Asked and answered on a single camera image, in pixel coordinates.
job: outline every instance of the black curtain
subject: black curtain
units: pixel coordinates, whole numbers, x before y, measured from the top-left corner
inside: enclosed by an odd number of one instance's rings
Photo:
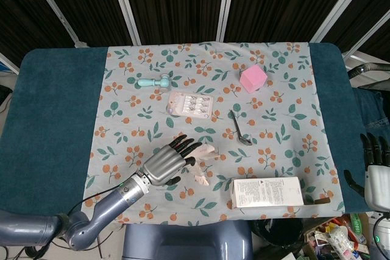
[[[359,51],[390,62],[390,21],[385,22]]]
[[[216,38],[221,0],[129,0],[142,44]]]
[[[0,53],[17,66],[35,48],[73,46],[45,0],[0,0]]]
[[[80,41],[89,46],[131,45],[118,0],[54,0]]]
[[[232,0],[225,41],[310,41],[336,2]]]
[[[390,0],[352,0],[322,40],[348,51],[390,9]]]

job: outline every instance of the light blue toy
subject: light blue toy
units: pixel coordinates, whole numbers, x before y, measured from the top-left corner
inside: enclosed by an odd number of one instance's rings
[[[169,88],[171,86],[171,81],[169,80],[169,75],[162,74],[160,80],[155,79],[139,79],[138,81],[139,86],[154,86],[159,85],[162,88]]]

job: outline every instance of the robotic arm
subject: robotic arm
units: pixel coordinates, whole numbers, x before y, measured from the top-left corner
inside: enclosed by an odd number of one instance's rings
[[[380,142],[371,133],[367,136],[360,134],[366,167],[365,187],[355,182],[349,170],[344,170],[344,177],[348,185],[364,197],[372,210],[388,212],[390,211],[390,147],[382,136],[379,137]]]
[[[91,220],[81,211],[69,216],[25,216],[0,210],[0,246],[45,246],[56,236],[62,236],[70,249],[79,251],[88,248],[98,234],[112,220],[149,192],[149,185],[176,184],[180,177],[173,176],[188,164],[186,158],[201,142],[179,136],[162,147],[118,188],[98,202]]]

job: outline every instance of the metal spoon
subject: metal spoon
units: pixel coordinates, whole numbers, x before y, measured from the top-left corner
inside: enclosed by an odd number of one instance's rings
[[[238,135],[238,140],[242,143],[242,144],[245,144],[246,146],[251,146],[252,145],[252,142],[249,140],[249,139],[246,139],[245,137],[243,137],[241,135],[241,132],[238,128],[238,124],[237,124],[237,120],[236,120],[236,116],[234,115],[234,112],[232,110],[230,110],[230,114],[232,115],[233,117],[233,121],[234,121],[234,125],[236,126],[236,131],[237,131],[237,135]]]

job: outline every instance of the white box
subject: white box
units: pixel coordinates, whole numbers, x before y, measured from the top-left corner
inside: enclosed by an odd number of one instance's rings
[[[303,205],[298,177],[236,179],[230,196],[234,208]]]

